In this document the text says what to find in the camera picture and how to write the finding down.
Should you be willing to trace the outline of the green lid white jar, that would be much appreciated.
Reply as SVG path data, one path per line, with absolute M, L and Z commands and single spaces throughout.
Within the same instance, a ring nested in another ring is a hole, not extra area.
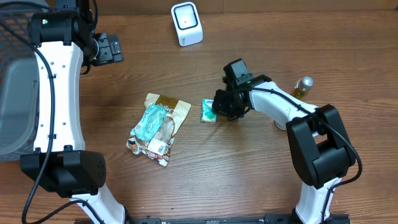
M 274 121 L 274 124 L 275 124 L 280 130 L 283 130 L 283 131 L 286 130 L 285 126 L 279 124 L 277 121 Z

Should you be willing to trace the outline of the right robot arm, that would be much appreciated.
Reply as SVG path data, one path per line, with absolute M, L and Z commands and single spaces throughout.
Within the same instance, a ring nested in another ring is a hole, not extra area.
M 332 214 L 330 204 L 336 188 L 357 180 L 363 165 L 338 110 L 294 98 L 271 78 L 255 77 L 240 58 L 223 71 L 226 88 L 216 91 L 212 112 L 229 121 L 251 110 L 271 117 L 287 133 L 292 163 L 302 180 L 292 213 L 265 215 L 264 223 L 350 223 L 348 215 Z

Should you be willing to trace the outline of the yellow oil bottle silver cap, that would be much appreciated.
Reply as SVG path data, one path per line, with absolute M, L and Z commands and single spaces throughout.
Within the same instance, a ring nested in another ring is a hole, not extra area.
M 291 95 L 296 99 L 302 100 L 310 91 L 314 81 L 311 76 L 301 78 L 292 90 Z

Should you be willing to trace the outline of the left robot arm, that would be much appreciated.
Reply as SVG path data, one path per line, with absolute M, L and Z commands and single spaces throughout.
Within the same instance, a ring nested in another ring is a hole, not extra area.
M 91 67 L 121 62 L 115 35 L 97 33 L 94 1 L 57 1 L 29 23 L 39 68 L 39 127 L 33 151 L 20 158 L 35 188 L 79 205 L 92 223 L 128 223 L 128 212 L 106 186 L 101 153 L 87 151 L 80 126 L 79 81 Z

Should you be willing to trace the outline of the teal wet wipes pack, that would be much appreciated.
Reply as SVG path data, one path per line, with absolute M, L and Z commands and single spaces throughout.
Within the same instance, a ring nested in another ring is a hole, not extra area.
M 141 120 L 131 130 L 131 136 L 143 141 L 150 141 L 166 117 L 166 110 L 158 105 L 149 105 Z

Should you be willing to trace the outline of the brown Pantree snack bag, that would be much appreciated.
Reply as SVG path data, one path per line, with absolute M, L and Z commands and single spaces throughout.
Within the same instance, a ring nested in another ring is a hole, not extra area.
M 167 114 L 163 123 L 150 141 L 143 141 L 135 136 L 131 136 L 130 132 L 126 147 L 133 154 L 143 154 L 156 161 L 159 165 L 166 167 L 170 160 L 175 135 L 185 121 L 191 104 L 164 95 L 149 93 L 144 102 L 145 110 L 149 105 L 158 105 L 166 110 Z

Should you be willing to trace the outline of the teal Kleenex tissue pack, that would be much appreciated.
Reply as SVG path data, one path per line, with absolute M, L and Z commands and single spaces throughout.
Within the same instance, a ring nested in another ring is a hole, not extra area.
M 215 123 L 216 122 L 216 114 L 212 112 L 213 100 L 211 99 L 202 99 L 201 103 L 201 122 L 206 123 Z

